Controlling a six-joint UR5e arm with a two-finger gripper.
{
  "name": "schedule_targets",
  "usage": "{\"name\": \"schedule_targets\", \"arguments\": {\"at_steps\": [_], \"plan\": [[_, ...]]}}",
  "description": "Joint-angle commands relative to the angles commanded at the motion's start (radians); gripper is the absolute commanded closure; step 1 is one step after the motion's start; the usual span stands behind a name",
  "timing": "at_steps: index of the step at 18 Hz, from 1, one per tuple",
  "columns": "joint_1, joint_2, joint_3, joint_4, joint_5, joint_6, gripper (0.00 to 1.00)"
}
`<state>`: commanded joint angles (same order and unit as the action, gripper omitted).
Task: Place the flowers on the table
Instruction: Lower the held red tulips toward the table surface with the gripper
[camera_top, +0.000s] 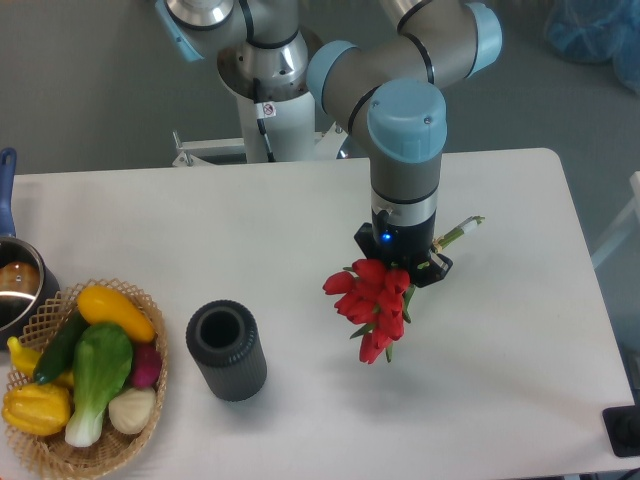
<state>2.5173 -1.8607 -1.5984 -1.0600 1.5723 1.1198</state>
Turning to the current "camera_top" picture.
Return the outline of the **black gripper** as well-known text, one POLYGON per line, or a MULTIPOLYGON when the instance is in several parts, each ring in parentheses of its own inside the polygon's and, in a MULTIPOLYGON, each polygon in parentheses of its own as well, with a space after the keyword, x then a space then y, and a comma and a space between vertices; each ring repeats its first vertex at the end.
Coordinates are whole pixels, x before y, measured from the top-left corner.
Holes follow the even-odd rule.
POLYGON ((381 211, 361 225, 354 239, 367 259, 394 264, 408 272, 416 287, 426 287, 443 280, 453 266, 450 258, 432 250, 434 227, 435 215, 420 224, 400 226, 381 211))

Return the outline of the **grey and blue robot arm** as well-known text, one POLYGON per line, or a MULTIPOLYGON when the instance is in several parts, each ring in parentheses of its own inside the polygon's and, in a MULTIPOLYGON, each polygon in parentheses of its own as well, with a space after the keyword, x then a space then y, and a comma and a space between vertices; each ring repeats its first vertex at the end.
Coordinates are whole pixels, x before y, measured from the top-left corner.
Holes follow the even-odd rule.
POLYGON ((369 259, 424 287, 451 261, 434 226, 445 87, 491 65, 502 48, 495 13, 478 2, 386 1, 396 35, 371 51, 318 45, 295 1, 159 1, 156 12, 190 61, 213 59, 234 95, 246 160, 310 160, 324 111, 367 154, 371 215, 355 240, 369 259))

